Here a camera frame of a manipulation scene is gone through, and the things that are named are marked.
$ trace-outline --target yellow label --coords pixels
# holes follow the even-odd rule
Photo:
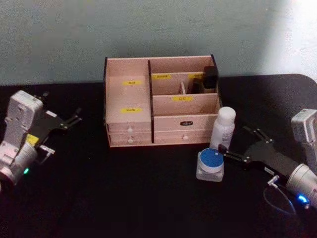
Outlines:
[[[172,75],[170,74],[153,74],[152,79],[171,79]]]
[[[121,113],[140,113],[142,108],[122,108]]]
[[[202,79],[203,76],[204,76],[204,73],[192,73],[188,75],[188,79],[194,79],[194,78]]]
[[[173,97],[174,102],[191,102],[194,100],[193,97]]]
[[[26,136],[26,142],[29,142],[30,145],[34,146],[36,142],[38,142],[38,138],[36,136],[33,136],[31,134],[27,134]]]
[[[124,82],[122,82],[123,86],[135,86],[135,85],[141,85],[141,84],[142,84],[141,80],[124,81]]]

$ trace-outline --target desk organizer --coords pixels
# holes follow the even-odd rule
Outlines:
[[[209,143],[220,108],[213,89],[191,94],[213,56],[105,60],[110,147]]]

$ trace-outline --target gray wall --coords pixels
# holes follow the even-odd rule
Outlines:
[[[0,0],[0,84],[101,81],[105,56],[210,53],[223,76],[317,79],[316,2]]]

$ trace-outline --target table surface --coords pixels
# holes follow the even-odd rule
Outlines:
[[[243,153],[257,140],[241,129],[260,127],[281,153],[303,162],[290,119],[317,108],[317,84],[302,75],[228,77],[222,102],[237,111],[231,150]],[[197,153],[207,145],[109,149],[103,127],[102,83],[0,88],[0,132],[9,97],[23,89],[49,91],[45,106],[62,118],[81,107],[83,121],[51,136],[56,153],[33,166],[13,191],[0,196],[0,237],[317,237],[317,212],[290,195],[297,216],[263,199],[270,176],[225,163],[222,182],[196,179]],[[269,199],[287,209],[273,189]]]

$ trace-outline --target blue jar lid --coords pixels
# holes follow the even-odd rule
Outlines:
[[[211,169],[213,171],[213,169],[216,169],[218,171],[223,166],[223,155],[212,148],[204,149],[200,153],[200,160],[203,167],[209,167],[208,170]]]

